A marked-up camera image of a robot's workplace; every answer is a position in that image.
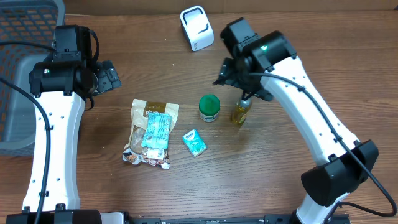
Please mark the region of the yellow dish soap bottle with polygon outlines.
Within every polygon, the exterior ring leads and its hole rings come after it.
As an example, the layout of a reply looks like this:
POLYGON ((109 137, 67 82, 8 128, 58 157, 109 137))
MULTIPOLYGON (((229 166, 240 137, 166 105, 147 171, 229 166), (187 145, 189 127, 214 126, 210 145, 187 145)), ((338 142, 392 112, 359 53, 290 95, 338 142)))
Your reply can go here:
POLYGON ((233 112, 231 113, 231 122, 235 125, 241 126, 246 120, 249 110, 252 106, 252 99, 238 100, 235 104, 233 112))

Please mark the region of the green lidded jar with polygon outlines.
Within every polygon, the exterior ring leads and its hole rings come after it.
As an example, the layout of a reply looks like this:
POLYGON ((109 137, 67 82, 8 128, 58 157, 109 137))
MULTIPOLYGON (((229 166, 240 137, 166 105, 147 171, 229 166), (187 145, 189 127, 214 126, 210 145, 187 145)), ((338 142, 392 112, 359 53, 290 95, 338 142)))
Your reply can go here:
POLYGON ((221 103, 216 95, 203 95, 199 102, 200 118, 207 122, 214 122, 219 115, 221 103))

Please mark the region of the teal tissue pack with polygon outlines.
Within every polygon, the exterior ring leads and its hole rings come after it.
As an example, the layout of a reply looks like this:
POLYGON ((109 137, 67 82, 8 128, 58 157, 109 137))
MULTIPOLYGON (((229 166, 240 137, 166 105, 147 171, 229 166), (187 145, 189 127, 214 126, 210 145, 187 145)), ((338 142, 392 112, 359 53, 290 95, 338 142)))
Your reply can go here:
POLYGON ((202 140, 196 129, 193 129, 187 134, 183 135, 182 141, 193 157, 197 157, 207 150, 207 145, 205 144, 204 140, 202 140))

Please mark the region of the brown snack bag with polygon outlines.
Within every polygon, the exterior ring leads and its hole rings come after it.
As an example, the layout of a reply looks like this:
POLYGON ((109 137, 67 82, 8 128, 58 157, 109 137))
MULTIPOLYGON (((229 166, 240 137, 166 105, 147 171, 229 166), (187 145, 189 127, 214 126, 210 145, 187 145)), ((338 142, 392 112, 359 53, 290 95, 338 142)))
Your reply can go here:
POLYGON ((168 114, 172 117, 171 129, 176 125, 180 106, 174 103, 151 102, 134 99, 131 107, 131 133, 129 142, 125 145, 122 159, 137 166, 149 164, 162 169, 170 168, 170 159, 167 149, 153 149, 142 147, 149 113, 168 114))

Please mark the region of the teal wafer packet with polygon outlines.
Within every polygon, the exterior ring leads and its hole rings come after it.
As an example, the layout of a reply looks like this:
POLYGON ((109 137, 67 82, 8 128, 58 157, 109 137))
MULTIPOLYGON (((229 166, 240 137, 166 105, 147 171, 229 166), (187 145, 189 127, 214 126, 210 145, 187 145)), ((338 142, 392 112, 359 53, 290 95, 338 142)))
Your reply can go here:
POLYGON ((167 149, 172 117, 168 114, 149 113, 147 118, 147 128, 141 146, 167 149))

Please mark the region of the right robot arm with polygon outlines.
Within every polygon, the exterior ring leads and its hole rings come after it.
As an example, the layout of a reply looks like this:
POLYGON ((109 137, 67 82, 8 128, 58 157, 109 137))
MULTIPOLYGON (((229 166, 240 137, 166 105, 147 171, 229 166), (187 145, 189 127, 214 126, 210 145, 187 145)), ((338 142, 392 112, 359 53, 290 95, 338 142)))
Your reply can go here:
POLYGON ((255 33, 239 18, 221 31, 230 56, 216 83, 242 89, 245 95, 278 100, 308 145, 315 167, 301 176, 306 196, 290 215, 266 215, 271 223, 348 223, 335 210, 371 178, 379 151, 360 141, 334 115, 306 74, 297 51, 279 31, 255 33))

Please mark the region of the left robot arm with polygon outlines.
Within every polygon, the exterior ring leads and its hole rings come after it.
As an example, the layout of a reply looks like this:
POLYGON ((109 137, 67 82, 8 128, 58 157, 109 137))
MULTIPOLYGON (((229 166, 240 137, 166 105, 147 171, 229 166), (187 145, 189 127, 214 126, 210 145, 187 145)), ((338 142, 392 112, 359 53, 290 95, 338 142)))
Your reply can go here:
POLYGON ((11 88, 35 106, 34 160, 22 211, 7 223, 129 223, 128 212, 81 209, 76 182, 78 132, 86 101, 121 86, 111 61, 98 61, 95 32, 55 28, 53 52, 29 73, 30 91, 11 88))

